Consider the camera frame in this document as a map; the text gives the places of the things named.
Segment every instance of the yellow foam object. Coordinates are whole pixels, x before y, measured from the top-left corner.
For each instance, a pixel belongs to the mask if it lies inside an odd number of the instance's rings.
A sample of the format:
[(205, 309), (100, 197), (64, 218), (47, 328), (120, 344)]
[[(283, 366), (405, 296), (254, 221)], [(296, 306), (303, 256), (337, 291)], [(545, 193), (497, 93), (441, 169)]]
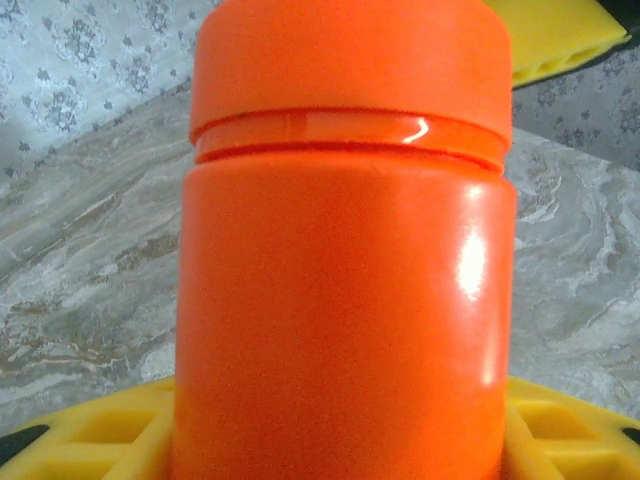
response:
[[(29, 422), (44, 435), (0, 480), (168, 480), (173, 378)], [(511, 378), (504, 480), (640, 480), (640, 422)]]
[(596, 0), (484, 0), (505, 22), (518, 87), (573, 70), (631, 39)]

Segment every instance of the gray marble countertop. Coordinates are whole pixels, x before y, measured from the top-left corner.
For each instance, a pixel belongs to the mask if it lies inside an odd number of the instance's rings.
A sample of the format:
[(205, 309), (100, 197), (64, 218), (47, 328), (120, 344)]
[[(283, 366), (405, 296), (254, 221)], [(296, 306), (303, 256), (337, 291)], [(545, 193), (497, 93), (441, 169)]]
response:
[[(0, 186), (0, 433), (173, 373), (189, 92)], [(515, 132), (511, 373), (640, 417), (640, 173)]]

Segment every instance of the orange lid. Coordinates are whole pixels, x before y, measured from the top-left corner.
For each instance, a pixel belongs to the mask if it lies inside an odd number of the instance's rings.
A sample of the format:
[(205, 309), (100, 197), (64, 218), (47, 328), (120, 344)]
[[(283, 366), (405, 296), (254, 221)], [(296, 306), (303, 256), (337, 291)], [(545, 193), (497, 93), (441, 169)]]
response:
[(367, 109), (511, 141), (511, 53), (480, 0), (226, 0), (196, 48), (190, 139), (247, 113)]

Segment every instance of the gray floral pattern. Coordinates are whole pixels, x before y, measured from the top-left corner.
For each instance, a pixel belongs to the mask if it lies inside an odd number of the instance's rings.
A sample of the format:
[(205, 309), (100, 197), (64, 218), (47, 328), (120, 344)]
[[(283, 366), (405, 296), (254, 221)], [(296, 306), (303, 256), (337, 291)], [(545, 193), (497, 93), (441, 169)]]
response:
[(640, 47), (514, 94), (521, 129), (640, 170)]
[(0, 0), (0, 189), (188, 81), (219, 0)]

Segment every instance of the orange plastic container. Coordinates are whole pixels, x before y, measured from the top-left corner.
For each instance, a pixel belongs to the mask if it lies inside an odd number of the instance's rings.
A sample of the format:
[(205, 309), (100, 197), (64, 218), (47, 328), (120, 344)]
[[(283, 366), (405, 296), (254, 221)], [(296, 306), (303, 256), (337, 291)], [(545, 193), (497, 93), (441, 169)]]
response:
[(175, 480), (499, 478), (510, 102), (479, 0), (227, 0), (207, 19)]

